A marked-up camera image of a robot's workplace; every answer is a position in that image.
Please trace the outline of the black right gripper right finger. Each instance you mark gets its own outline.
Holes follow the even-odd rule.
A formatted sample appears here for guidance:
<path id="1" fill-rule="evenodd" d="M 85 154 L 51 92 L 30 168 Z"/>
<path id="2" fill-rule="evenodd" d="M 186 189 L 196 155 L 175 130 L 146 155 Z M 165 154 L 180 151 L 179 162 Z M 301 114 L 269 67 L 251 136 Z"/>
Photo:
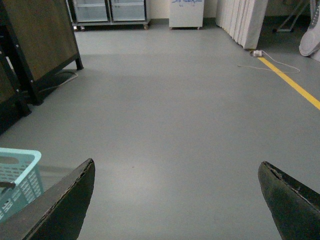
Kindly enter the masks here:
<path id="1" fill-rule="evenodd" d="M 283 240 L 320 238 L 320 194 L 267 161 L 258 168 L 264 200 Z"/>

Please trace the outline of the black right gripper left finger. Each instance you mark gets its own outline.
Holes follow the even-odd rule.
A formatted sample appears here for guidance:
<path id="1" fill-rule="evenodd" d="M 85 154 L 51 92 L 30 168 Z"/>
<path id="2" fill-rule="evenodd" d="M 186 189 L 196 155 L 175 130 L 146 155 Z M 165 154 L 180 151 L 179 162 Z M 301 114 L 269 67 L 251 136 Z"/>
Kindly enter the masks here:
<path id="1" fill-rule="evenodd" d="M 0 224 L 2 240 L 78 239 L 95 184 L 89 158 L 40 197 Z"/>

